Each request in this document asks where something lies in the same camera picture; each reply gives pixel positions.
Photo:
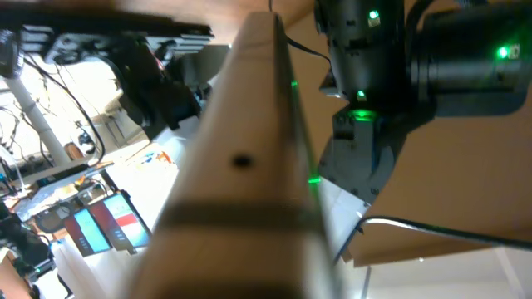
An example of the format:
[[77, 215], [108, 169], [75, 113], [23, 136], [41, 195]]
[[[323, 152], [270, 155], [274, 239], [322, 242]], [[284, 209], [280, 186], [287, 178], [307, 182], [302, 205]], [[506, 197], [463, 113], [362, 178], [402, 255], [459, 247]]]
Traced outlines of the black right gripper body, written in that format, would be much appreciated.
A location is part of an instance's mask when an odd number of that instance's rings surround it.
[[347, 101], [332, 117], [319, 173], [372, 204], [407, 135], [431, 121], [436, 106], [414, 93], [407, 73], [402, 1], [317, 1], [314, 16], [327, 39], [333, 86]]

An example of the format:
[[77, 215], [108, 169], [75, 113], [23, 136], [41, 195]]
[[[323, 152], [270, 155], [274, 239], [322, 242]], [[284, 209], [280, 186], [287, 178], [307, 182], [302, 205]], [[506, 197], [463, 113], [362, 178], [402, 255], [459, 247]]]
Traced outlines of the beige left gripper finger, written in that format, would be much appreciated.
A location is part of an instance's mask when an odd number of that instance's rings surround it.
[[127, 298], [340, 298], [280, 17], [247, 16]]

